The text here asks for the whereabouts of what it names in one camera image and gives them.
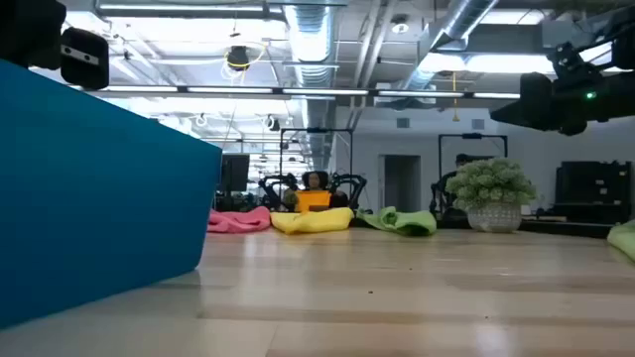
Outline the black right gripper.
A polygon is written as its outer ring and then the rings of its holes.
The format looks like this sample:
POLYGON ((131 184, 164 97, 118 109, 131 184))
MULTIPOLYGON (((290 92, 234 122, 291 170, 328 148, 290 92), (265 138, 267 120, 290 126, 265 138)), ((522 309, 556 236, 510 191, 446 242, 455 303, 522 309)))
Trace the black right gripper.
POLYGON ((584 120, 571 119, 559 107, 553 94, 553 83, 538 72, 524 73, 520 78, 520 99, 490 109, 496 122, 524 126, 540 131, 554 131, 565 136, 581 134, 587 128, 584 120))

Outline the teal plastic tray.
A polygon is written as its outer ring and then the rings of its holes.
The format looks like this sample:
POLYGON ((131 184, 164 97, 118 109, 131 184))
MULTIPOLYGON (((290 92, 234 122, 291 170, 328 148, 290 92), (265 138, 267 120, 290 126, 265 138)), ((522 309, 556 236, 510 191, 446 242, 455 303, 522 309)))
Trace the teal plastic tray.
POLYGON ((210 144, 0 60, 0 329, 199 263, 210 144))

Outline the green microfiber towel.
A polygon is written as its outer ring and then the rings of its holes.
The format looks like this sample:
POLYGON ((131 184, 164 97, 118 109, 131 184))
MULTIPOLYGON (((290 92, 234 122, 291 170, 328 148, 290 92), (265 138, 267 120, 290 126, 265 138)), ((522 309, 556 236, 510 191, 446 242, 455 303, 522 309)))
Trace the green microfiber towel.
POLYGON ((394 206, 382 208, 378 213, 358 210, 355 219, 377 230, 406 237, 431 236, 438 229, 437 221, 429 211, 402 212, 394 206))
POLYGON ((607 242, 635 263, 635 219, 612 227, 607 242))

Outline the yellow microfiber towel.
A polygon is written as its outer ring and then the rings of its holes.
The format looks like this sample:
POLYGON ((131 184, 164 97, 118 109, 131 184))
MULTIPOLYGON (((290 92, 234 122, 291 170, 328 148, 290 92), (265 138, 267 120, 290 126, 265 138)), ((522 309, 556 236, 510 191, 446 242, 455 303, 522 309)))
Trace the yellow microfiber towel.
POLYGON ((317 212, 272 212, 270 218, 274 228, 293 235, 346 230, 354 213, 350 208, 340 207, 317 212))

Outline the pink microfiber towel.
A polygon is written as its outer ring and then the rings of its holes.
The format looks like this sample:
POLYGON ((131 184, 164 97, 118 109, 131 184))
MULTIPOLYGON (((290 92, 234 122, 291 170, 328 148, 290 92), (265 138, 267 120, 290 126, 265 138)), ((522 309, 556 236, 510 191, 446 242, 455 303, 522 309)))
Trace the pink microfiber towel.
POLYGON ((247 212, 212 210, 208 218, 207 232, 241 234, 262 231, 270 226, 270 211, 264 206, 247 212))

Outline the person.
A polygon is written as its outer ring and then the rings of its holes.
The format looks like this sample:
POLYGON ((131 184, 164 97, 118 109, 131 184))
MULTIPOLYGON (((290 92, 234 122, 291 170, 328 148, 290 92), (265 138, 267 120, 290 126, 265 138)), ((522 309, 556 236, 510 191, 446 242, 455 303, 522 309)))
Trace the person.
POLYGON ((305 172, 302 182, 304 191, 328 191, 329 175, 324 171, 305 172))
POLYGON ((447 182, 457 175, 458 169, 475 160, 474 156, 458 154, 455 157, 455 170, 444 174, 442 178, 431 185, 433 198, 429 205, 430 211, 439 212, 443 220, 461 220, 466 213, 454 206, 456 195, 447 190, 447 182))

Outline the artificial green plant in pot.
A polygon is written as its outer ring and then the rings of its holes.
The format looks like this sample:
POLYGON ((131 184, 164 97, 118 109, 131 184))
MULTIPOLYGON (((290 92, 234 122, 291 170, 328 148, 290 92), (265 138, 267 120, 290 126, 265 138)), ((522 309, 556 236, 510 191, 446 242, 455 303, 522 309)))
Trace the artificial green plant in pot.
POLYGON ((522 206, 536 197, 521 167, 506 158, 464 164, 444 188, 452 197, 451 207, 465 213, 470 227, 488 233, 518 230, 522 206))

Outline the black shelving unit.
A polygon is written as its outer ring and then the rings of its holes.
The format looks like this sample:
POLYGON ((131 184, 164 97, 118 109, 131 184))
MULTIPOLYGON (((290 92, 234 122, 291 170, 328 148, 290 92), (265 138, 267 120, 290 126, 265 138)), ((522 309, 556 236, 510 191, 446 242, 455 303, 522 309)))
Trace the black shelving unit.
POLYGON ((571 222, 624 223, 632 214, 634 186, 631 162, 562 162, 553 212, 571 222))

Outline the grey door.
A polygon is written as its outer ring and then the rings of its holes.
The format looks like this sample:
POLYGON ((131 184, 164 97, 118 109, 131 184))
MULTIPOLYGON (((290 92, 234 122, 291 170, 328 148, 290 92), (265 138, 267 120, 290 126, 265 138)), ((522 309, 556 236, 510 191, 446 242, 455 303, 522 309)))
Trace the grey door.
POLYGON ((379 164, 379 207, 393 206, 400 212, 421 210, 421 158, 382 155, 379 164))

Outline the black background monitor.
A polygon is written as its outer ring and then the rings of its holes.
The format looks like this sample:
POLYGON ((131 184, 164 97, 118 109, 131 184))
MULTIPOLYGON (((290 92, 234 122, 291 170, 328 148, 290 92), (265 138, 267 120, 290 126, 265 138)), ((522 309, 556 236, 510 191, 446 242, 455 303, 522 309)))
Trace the black background monitor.
POLYGON ((238 192, 247 189, 250 157, 245 154, 222 156, 219 190, 238 192))

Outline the black background rig frame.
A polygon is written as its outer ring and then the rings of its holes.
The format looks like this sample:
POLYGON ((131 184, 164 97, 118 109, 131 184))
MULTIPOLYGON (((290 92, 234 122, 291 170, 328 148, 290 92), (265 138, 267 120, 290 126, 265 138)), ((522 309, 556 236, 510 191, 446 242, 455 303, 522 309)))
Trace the black background rig frame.
POLYGON ((357 175, 353 172, 353 133, 352 129, 329 129, 329 128, 320 128, 320 127, 310 127, 310 128, 282 128, 280 131, 280 144, 279 144, 279 177, 282 180, 283 176, 283 155, 286 150, 286 145, 291 142, 295 144, 301 144, 301 140, 296 140, 295 136, 298 133, 303 133, 309 139, 314 135, 327 135, 332 134, 336 136, 339 133, 347 133, 349 136, 348 140, 348 163, 349 168, 346 174, 337 174, 333 172, 329 179, 328 189, 332 192, 337 191, 337 189, 345 183, 350 185, 350 190, 348 194, 348 203, 349 207, 352 210, 356 210, 359 208, 358 199, 363 189, 366 186, 367 180, 360 175, 357 175))
MULTIPOLYGON (((445 174, 443 171, 443 139, 444 138, 459 138, 461 140, 482 140, 483 138, 488 139, 500 139, 503 143, 503 147, 499 150, 503 154, 502 157, 508 158, 508 137, 505 135, 486 135, 480 133, 464 133, 464 134, 439 134, 438 135, 438 169, 439 169, 439 182, 443 179, 443 175, 445 174)), ((439 214, 445 213, 445 196, 441 191, 441 184, 439 183, 439 214)))

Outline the black aluminium table frame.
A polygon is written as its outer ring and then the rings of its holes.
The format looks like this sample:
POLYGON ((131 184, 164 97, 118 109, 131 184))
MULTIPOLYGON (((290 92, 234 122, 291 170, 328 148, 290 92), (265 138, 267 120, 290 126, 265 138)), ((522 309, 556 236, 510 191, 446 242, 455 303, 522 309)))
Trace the black aluminium table frame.
POLYGON ((518 230, 541 234, 606 239, 612 228, 612 225, 607 224, 523 220, 518 230))

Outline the overhead frame bar with lights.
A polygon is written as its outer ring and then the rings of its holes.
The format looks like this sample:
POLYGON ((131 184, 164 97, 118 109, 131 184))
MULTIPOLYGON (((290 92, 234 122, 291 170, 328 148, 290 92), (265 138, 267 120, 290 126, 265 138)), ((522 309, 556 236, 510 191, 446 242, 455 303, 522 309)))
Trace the overhead frame bar with lights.
MULTIPOLYGON (((71 88, 85 89, 72 85, 71 88)), ((389 98, 452 98, 452 99, 519 99, 518 93, 503 92, 460 92, 460 91, 413 91, 413 90, 379 90, 379 89, 338 89, 338 88, 306 88, 306 87, 253 87, 253 86, 167 86, 167 85, 115 85, 103 89, 86 89, 86 92, 98 94, 122 94, 142 96, 158 94, 213 94, 213 95, 286 95, 286 96, 373 96, 389 98)))

